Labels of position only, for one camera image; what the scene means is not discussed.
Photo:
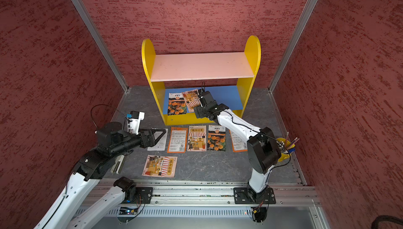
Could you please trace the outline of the sunflower shop seed bag top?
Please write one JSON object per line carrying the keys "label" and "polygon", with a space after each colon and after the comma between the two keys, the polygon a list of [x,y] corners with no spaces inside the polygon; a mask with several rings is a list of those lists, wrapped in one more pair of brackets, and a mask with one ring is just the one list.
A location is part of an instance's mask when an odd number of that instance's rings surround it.
{"label": "sunflower shop seed bag top", "polygon": [[189,126],[187,151],[203,152],[207,150],[207,126]]}

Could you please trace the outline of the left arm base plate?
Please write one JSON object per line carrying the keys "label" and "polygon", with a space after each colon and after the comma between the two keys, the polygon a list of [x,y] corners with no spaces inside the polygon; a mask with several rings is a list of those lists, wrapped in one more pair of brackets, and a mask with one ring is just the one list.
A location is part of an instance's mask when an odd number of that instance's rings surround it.
{"label": "left arm base plate", "polygon": [[116,186],[110,189],[110,193],[118,195],[117,197],[122,200],[121,204],[150,204],[153,190],[152,187],[131,187],[125,190]]}

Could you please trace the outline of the stapler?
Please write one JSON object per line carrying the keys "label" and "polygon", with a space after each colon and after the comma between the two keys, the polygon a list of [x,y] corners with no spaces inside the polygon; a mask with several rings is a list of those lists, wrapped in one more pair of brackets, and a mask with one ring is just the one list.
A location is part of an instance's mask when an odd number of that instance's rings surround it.
{"label": "stapler", "polygon": [[124,163],[125,155],[120,155],[115,159],[115,164],[111,169],[112,173],[120,174],[122,171],[123,163]]}

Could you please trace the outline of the yellow pen cup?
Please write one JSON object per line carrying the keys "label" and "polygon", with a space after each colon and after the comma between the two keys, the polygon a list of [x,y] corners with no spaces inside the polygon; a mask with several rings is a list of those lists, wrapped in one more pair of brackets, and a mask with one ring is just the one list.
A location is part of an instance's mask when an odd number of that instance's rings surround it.
{"label": "yellow pen cup", "polygon": [[278,159],[278,162],[282,162],[286,159],[290,159],[292,153],[296,150],[296,143],[300,140],[299,137],[296,137],[293,140],[290,140],[289,133],[286,134],[285,138],[277,138],[277,144],[279,145],[279,149],[281,152],[281,156]]}

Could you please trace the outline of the marigold seed bag shelf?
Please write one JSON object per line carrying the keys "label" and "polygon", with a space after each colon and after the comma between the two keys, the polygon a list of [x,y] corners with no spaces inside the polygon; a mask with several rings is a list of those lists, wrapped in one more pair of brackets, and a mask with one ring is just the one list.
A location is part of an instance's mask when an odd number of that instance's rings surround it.
{"label": "marigold seed bag shelf", "polygon": [[209,125],[207,131],[207,150],[226,151],[226,128],[219,125]]}
{"label": "marigold seed bag shelf", "polygon": [[169,93],[167,114],[184,115],[187,113],[187,105],[182,93]]}

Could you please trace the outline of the right aluminium corner post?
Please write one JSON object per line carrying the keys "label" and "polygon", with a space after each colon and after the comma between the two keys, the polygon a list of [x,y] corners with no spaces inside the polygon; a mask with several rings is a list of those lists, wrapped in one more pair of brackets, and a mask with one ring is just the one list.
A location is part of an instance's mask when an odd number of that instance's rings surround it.
{"label": "right aluminium corner post", "polygon": [[312,12],[314,11],[314,8],[315,8],[317,2],[318,2],[318,0],[307,0],[305,3],[303,11],[302,11],[300,18],[297,22],[297,25],[293,31],[290,41],[284,51],[284,54],[279,63],[279,66],[278,66],[278,68],[273,76],[273,79],[268,87],[268,90],[269,90],[270,94],[272,94],[272,95],[274,94],[275,88],[293,54],[295,47],[298,44],[298,41],[311,17]]}

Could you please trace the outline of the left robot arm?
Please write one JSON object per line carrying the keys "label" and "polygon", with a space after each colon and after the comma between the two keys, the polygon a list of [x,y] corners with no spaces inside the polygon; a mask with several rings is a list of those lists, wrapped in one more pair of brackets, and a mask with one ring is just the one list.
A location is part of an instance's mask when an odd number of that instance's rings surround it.
{"label": "left robot arm", "polygon": [[117,157],[130,154],[135,148],[155,146],[166,134],[165,129],[140,129],[131,134],[119,122],[111,122],[96,131],[98,144],[75,164],[64,190],[36,225],[38,229],[89,229],[112,208],[121,203],[143,204],[134,181],[126,177],[116,180],[113,187],[84,213],[75,217],[87,195],[100,182]]}

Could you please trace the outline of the white seed bag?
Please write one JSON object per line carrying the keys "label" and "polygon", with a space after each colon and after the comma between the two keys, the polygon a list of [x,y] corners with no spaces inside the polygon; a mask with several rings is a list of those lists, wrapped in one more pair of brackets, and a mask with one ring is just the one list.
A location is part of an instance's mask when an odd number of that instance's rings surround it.
{"label": "white seed bag", "polygon": [[164,131],[162,129],[157,129],[154,133],[154,138],[157,141],[156,145],[153,147],[148,147],[148,151],[164,151],[167,143],[168,129],[165,128]]}

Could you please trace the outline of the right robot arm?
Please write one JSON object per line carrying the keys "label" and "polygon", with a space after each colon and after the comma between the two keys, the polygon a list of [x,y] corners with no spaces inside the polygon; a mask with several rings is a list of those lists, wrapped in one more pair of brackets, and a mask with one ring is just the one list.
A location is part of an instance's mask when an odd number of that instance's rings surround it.
{"label": "right robot arm", "polygon": [[217,104],[209,91],[198,90],[200,105],[194,108],[197,118],[207,118],[234,132],[247,144],[249,163],[253,171],[248,187],[253,193],[262,193],[272,168],[281,157],[279,141],[271,129],[259,128],[237,116],[225,104]]}

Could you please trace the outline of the orange bordered seed bag top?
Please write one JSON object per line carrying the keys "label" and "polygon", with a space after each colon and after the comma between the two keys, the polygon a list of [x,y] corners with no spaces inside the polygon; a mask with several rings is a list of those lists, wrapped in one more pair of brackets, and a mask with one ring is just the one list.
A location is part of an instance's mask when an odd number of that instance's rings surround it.
{"label": "orange bordered seed bag top", "polygon": [[185,153],[187,146],[188,128],[172,127],[168,153]]}

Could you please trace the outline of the marigold seed bag top shelf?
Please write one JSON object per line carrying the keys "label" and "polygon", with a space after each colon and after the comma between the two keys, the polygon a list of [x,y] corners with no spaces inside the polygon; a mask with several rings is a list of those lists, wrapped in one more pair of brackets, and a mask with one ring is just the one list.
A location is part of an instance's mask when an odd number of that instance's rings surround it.
{"label": "marigold seed bag top shelf", "polygon": [[226,151],[226,128],[219,125],[209,125],[207,131],[207,150]]}

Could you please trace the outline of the yellow shelf unit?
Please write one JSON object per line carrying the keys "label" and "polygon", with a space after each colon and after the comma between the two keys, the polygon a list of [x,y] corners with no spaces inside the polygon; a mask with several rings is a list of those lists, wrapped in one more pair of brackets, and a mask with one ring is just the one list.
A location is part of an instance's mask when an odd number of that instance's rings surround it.
{"label": "yellow shelf unit", "polygon": [[236,85],[208,86],[217,103],[242,117],[261,62],[261,44],[250,36],[243,52],[157,55],[150,39],[142,42],[145,75],[165,125],[207,123],[195,113],[170,109],[169,94],[201,88],[206,81],[236,79]]}

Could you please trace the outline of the left aluminium corner post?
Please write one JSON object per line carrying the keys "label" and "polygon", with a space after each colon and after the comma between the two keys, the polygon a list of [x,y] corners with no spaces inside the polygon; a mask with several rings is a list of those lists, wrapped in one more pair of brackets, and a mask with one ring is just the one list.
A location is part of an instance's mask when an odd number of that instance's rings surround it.
{"label": "left aluminium corner post", "polygon": [[76,11],[78,12],[79,16],[83,20],[84,24],[86,25],[89,33],[91,34],[92,39],[96,43],[98,49],[101,51],[103,57],[105,58],[107,64],[109,65],[111,71],[113,72],[115,78],[119,82],[120,86],[122,87],[124,94],[127,94],[130,87],[126,82],[124,76],[122,75],[120,69],[118,68],[115,60],[110,53],[106,43],[104,42],[100,32],[96,28],[95,23],[93,22],[87,8],[85,7],[82,0],[71,0],[73,3]]}

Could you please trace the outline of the orange seed bag shelf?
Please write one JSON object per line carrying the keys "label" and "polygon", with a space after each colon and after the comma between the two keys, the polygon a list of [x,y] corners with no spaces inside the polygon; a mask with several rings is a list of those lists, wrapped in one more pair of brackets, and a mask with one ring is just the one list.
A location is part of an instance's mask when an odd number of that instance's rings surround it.
{"label": "orange seed bag shelf", "polygon": [[246,152],[247,143],[244,142],[239,136],[237,136],[232,130],[230,131],[232,139],[233,152]]}

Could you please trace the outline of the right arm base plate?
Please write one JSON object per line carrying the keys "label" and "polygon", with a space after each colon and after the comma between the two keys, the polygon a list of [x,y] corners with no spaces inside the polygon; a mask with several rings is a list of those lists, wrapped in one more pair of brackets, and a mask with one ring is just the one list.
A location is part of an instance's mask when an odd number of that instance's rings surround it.
{"label": "right arm base plate", "polygon": [[273,188],[266,187],[261,192],[255,193],[252,188],[234,188],[235,204],[276,204]]}

